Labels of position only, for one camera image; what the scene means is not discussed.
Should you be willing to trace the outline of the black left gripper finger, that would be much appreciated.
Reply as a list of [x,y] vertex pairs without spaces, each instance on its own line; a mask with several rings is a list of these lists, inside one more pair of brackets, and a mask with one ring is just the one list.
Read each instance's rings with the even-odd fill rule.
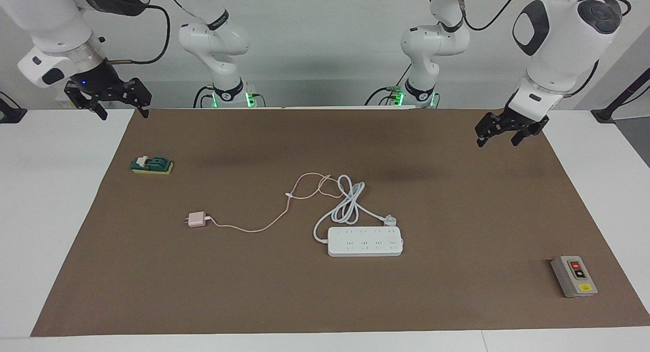
[[511,138],[511,143],[513,146],[519,146],[520,143],[529,136],[532,135],[538,135],[539,134],[539,125],[528,125],[525,127],[522,127],[520,130],[518,130],[515,135]]
[[477,135],[476,144],[482,148],[490,138],[502,134],[499,118],[494,113],[486,113],[474,127],[474,131]]

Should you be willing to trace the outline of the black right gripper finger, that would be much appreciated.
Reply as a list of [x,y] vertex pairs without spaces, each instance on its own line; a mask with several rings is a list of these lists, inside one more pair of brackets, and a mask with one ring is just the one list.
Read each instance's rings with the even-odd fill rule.
[[149,117],[148,107],[151,104],[151,98],[151,93],[139,78],[134,77],[124,83],[124,102],[135,107],[145,119]]
[[87,98],[77,87],[65,87],[64,92],[75,108],[91,111],[101,120],[107,120],[108,113],[97,97]]

